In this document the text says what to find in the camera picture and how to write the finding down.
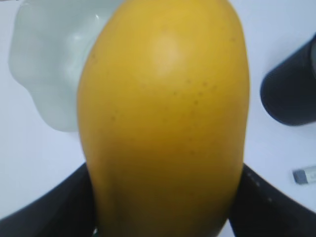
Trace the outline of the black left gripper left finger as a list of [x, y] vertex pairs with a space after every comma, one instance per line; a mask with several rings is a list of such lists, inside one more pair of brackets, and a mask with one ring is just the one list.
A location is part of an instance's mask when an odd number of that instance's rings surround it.
[[91, 181], [85, 164], [24, 208], [1, 219], [2, 237], [91, 237], [96, 227]]

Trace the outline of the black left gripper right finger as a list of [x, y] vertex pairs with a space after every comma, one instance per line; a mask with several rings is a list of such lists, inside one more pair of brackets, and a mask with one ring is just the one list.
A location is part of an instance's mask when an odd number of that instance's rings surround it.
[[316, 214], [261, 178], [247, 165], [229, 222], [236, 237], [314, 237]]

